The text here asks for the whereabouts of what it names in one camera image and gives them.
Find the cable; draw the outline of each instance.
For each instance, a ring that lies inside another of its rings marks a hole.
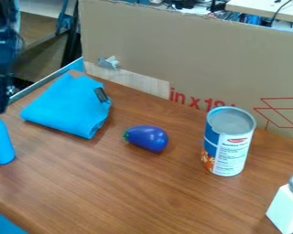
[[[270,21],[270,26],[273,25],[273,22],[276,18],[276,16],[278,15],[279,11],[285,6],[287,5],[289,2],[291,2],[292,0],[288,0],[286,3],[284,3],[281,7],[278,8],[278,10],[274,13],[274,16],[272,17],[272,20]]]

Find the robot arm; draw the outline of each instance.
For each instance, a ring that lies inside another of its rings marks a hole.
[[[13,94],[11,66],[23,41],[14,30],[16,5],[14,0],[0,0],[0,113],[7,107]]]

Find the red box diagram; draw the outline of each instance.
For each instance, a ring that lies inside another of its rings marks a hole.
[[[293,97],[261,98],[265,107],[255,107],[254,110],[266,120],[266,130],[269,124],[280,129],[293,130]]]

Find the blue towel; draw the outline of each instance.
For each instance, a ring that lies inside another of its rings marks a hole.
[[[102,128],[112,101],[100,102],[95,90],[102,83],[85,75],[73,78],[64,74],[30,103],[21,117],[53,129],[92,139]]]

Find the small black object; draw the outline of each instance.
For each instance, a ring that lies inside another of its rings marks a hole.
[[[104,91],[104,89],[102,88],[97,88],[94,90],[96,96],[98,97],[98,99],[100,100],[100,102],[106,102],[108,100],[108,97]]]

